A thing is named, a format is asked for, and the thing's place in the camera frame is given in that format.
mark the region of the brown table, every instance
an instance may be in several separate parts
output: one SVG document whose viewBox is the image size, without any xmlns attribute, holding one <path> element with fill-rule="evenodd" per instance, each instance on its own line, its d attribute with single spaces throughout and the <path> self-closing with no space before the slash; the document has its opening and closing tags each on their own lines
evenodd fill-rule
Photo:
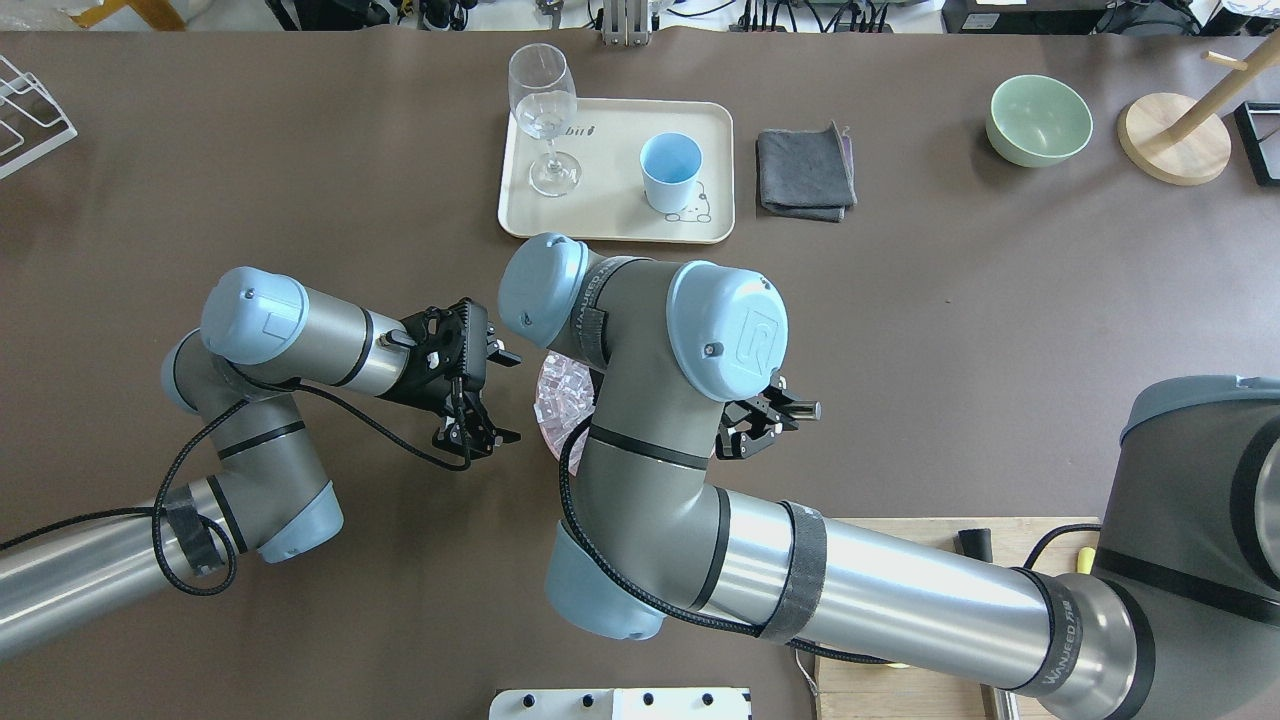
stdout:
<svg viewBox="0 0 1280 720">
<path fill-rule="evenodd" d="M 518 242 L 495 218 L 506 61 L 532 40 L 567 51 L 584 96 L 733 114 L 728 240 L 596 245 L 756 268 L 786 297 L 785 370 L 823 420 L 712 482 L 828 516 L 1098 515 L 1143 387 L 1280 374 L 1280 196 L 1239 146 L 1208 186 L 1161 184 L 1112 129 L 1140 95 L 1216 82 L 1201 50 L 1254 41 L 675 29 L 614 53 L 586 31 L 5 35 L 0 53 L 81 136 L 0 182 L 0 537 L 155 492 L 198 427 L 157 366 L 229 268 L 393 316 L 462 295 L 494 307 Z M 1037 72 L 1098 128 L 1073 160 L 1024 170 L 982 118 L 1000 81 Z M 1277 96 L 1280 72 L 1247 92 Z M 861 204 L 844 224 L 765 214 L 755 135 L 831 119 L 850 126 Z M 671 684 L 749 685 L 762 719 L 810 714 L 788 650 L 675 621 L 609 642 L 548 607 L 541 355 L 503 336 L 527 361 L 494 369 L 485 397 L 524 442 L 447 475 L 303 398 L 346 529 L 283 565 L 247 557 L 218 598 L 164 592 L 6 664 L 0 715 L 462 719 L 500 688 Z M 360 405 L 420 441 L 436 424 Z M 201 448 L 184 477 L 216 468 Z M 1277 703 L 1280 687 L 1233 717 Z"/>
</svg>

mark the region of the folded towel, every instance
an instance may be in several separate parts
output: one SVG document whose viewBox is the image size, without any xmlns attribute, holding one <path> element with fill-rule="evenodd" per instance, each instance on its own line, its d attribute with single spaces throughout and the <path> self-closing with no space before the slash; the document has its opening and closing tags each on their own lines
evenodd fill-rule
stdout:
<svg viewBox="0 0 1280 720">
<path fill-rule="evenodd" d="M 760 204 L 787 218 L 838 223 L 854 195 L 854 143 L 831 123 L 824 131 L 767 129 L 755 141 Z"/>
</svg>

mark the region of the white wire rack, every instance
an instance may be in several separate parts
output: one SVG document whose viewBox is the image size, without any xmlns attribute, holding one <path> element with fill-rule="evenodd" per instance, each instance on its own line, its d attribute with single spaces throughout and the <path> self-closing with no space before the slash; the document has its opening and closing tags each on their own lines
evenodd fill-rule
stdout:
<svg viewBox="0 0 1280 720">
<path fill-rule="evenodd" d="M 76 137 L 76 127 L 36 76 L 0 55 L 0 179 Z"/>
</svg>

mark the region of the black box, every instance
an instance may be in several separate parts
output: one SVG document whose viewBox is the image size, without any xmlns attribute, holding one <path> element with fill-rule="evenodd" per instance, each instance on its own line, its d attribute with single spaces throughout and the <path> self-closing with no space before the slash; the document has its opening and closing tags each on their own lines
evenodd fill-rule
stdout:
<svg viewBox="0 0 1280 720">
<path fill-rule="evenodd" d="M 947 32 L 978 35 L 1089 35 L 1106 13 L 1107 0 L 1027 0 L 1023 5 L 988 5 L 946 0 Z"/>
</svg>

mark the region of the blue cup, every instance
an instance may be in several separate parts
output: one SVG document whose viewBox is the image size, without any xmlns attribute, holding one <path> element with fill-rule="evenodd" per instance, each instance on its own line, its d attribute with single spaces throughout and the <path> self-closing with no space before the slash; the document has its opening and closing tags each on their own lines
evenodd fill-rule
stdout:
<svg viewBox="0 0 1280 720">
<path fill-rule="evenodd" d="M 680 213 L 698 190 L 698 170 L 703 150 L 694 138 L 664 132 L 645 141 L 640 149 L 640 170 L 649 205 L 659 213 Z"/>
</svg>

